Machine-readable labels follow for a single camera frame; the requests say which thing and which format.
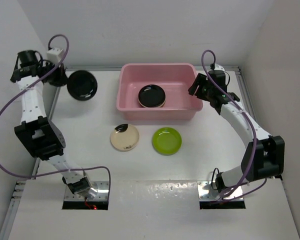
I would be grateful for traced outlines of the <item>green plate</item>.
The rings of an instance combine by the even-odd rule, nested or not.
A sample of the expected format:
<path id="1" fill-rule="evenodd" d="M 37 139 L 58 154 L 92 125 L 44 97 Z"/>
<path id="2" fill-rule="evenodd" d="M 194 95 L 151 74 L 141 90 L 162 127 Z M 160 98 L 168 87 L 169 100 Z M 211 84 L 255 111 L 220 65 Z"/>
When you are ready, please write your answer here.
<path id="1" fill-rule="evenodd" d="M 155 151 L 164 156 L 176 154 L 182 146 L 181 134 L 172 127 L 162 127 L 152 136 L 152 146 Z"/>

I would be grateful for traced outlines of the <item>cream plate with black brushstroke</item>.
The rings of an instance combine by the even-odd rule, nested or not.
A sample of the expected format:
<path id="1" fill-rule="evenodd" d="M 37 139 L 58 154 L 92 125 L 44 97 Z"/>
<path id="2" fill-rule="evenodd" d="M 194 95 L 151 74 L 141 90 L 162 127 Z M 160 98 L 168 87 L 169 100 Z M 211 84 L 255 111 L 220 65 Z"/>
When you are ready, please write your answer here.
<path id="1" fill-rule="evenodd" d="M 123 123 L 114 128 L 110 134 L 110 143 L 121 152 L 127 152 L 136 147 L 140 139 L 138 129 L 128 123 Z"/>

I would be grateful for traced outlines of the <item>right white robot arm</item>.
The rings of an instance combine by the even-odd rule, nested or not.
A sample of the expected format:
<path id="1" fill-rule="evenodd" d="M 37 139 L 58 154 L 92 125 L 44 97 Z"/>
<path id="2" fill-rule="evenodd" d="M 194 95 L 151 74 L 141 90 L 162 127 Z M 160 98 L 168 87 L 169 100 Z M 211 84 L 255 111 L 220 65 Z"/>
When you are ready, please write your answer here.
<path id="1" fill-rule="evenodd" d="M 215 186 L 221 198 L 237 187 L 257 180 L 276 177 L 284 171 L 285 141 L 264 130 L 245 110 L 240 98 L 227 91 L 226 73 L 211 70 L 198 73 L 188 89 L 191 96 L 210 106 L 235 130 L 245 146 L 239 166 L 217 174 Z"/>

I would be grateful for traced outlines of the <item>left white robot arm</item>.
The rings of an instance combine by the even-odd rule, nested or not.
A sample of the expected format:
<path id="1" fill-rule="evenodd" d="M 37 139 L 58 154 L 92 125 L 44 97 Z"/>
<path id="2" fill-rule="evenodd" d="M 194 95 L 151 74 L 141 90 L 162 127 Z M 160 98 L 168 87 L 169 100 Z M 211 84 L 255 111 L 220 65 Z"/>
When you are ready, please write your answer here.
<path id="1" fill-rule="evenodd" d="M 61 172 L 62 181 L 72 194 L 92 198 L 96 190 L 88 175 L 66 160 L 64 136 L 46 115 L 43 87 L 44 84 L 66 86 L 71 97 L 88 101 L 97 93 L 98 83 L 86 70 L 78 70 L 67 76 L 64 65 L 60 63 L 63 49 L 50 48 L 46 55 L 47 58 L 43 59 L 35 50 L 24 50 L 17 54 L 10 80 L 22 92 L 22 117 L 14 132 L 32 157 L 50 163 Z"/>

